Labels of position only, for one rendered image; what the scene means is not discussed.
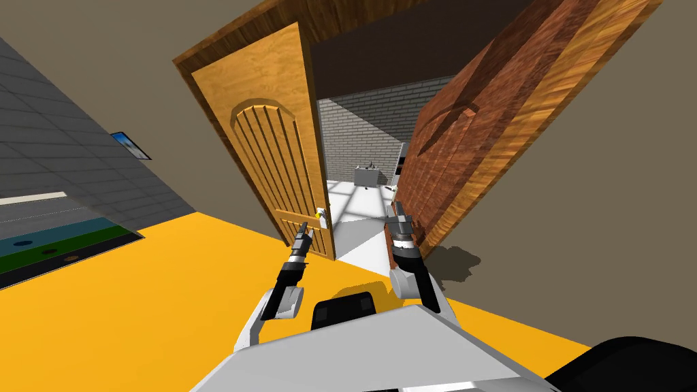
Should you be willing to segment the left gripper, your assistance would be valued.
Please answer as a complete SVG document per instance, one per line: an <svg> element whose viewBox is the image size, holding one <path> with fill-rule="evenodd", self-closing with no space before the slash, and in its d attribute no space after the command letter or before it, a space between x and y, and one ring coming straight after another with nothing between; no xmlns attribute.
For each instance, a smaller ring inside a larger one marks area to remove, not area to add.
<svg viewBox="0 0 697 392"><path fill-rule="evenodd" d="M307 232L307 222L303 222L299 225L297 233L295 236L295 241L292 245L292 256L293 257L306 257L311 245L312 239L314 237L314 229L310 229Z"/></svg>

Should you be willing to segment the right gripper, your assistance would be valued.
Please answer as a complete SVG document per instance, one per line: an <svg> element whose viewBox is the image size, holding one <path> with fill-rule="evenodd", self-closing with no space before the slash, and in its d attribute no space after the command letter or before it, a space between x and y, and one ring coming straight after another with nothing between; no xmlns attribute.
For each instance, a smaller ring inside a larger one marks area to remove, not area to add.
<svg viewBox="0 0 697 392"><path fill-rule="evenodd" d="M403 205L398 201L398 209L395 203L391 203L391 208L395 216L388 216L385 219L387 228L391 235L412 235L414 233L412 226L412 216L406 215Z"/></svg>

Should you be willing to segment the grey cabinet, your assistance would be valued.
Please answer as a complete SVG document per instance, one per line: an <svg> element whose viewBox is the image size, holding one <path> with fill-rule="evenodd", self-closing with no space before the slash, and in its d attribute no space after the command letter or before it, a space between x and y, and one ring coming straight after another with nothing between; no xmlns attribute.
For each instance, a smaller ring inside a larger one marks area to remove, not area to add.
<svg viewBox="0 0 697 392"><path fill-rule="evenodd" d="M379 176L379 168L370 161L367 165L357 166L354 169L353 184L354 186L361 186L366 189L377 188L379 187Z"/></svg>

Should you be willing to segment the red-brown wooden door leaf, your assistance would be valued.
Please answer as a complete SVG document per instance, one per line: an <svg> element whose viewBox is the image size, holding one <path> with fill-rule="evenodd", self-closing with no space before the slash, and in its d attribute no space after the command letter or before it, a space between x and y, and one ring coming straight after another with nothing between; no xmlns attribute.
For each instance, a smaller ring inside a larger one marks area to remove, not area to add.
<svg viewBox="0 0 697 392"><path fill-rule="evenodd" d="M396 199L428 255L597 74L653 0L532 0L420 111Z"/></svg>

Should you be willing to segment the light wooden door leaf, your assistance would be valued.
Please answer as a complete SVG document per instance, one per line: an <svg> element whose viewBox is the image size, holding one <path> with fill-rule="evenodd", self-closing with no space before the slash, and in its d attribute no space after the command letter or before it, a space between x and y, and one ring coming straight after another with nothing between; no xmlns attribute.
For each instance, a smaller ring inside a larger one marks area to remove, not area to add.
<svg viewBox="0 0 697 392"><path fill-rule="evenodd" d="M215 121L283 239L314 229L310 251L335 259L309 45L298 23L193 74ZM325 208L329 229L315 217Z"/></svg>

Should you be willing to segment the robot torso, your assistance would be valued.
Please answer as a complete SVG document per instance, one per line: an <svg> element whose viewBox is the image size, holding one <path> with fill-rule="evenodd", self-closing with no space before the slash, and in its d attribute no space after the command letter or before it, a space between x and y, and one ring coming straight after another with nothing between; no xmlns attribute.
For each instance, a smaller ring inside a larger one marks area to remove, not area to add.
<svg viewBox="0 0 697 392"><path fill-rule="evenodd" d="M262 343L267 302L191 392L561 392L420 305Z"/></svg>

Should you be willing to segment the blue green floor mat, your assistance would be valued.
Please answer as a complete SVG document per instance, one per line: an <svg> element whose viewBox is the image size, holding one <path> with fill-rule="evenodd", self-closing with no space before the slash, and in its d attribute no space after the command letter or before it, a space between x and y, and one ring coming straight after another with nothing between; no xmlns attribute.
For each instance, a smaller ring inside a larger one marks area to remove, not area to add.
<svg viewBox="0 0 697 392"><path fill-rule="evenodd" d="M143 239L100 217L0 240L0 290Z"/></svg>

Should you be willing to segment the blue framed wall picture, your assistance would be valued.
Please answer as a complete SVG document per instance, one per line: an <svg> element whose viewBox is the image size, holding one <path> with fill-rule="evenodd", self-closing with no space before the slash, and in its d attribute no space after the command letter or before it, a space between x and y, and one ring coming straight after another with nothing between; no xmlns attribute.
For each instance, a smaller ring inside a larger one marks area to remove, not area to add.
<svg viewBox="0 0 697 392"><path fill-rule="evenodd" d="M149 161L151 158L125 133L117 132L110 134L121 146L126 148L135 158Z"/></svg>

